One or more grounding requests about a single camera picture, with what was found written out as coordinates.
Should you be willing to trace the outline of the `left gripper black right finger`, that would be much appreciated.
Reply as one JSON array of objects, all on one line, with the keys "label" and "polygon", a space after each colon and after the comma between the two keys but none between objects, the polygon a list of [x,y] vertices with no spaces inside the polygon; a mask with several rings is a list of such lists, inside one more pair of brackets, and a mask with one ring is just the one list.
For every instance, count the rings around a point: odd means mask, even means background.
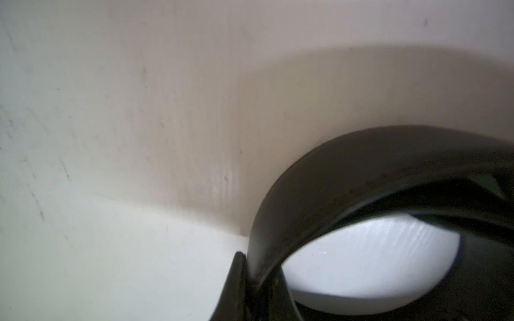
[{"label": "left gripper black right finger", "polygon": [[302,321],[289,290],[284,272],[281,268],[272,275],[267,294],[267,320],[269,321]]}]

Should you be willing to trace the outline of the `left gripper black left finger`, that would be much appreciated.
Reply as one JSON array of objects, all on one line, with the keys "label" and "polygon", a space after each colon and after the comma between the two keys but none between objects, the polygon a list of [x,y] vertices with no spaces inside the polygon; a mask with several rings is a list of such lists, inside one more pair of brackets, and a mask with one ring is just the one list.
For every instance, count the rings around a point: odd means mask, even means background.
[{"label": "left gripper black left finger", "polygon": [[246,302],[247,285],[246,256],[241,251],[237,251],[210,321],[251,320]]}]

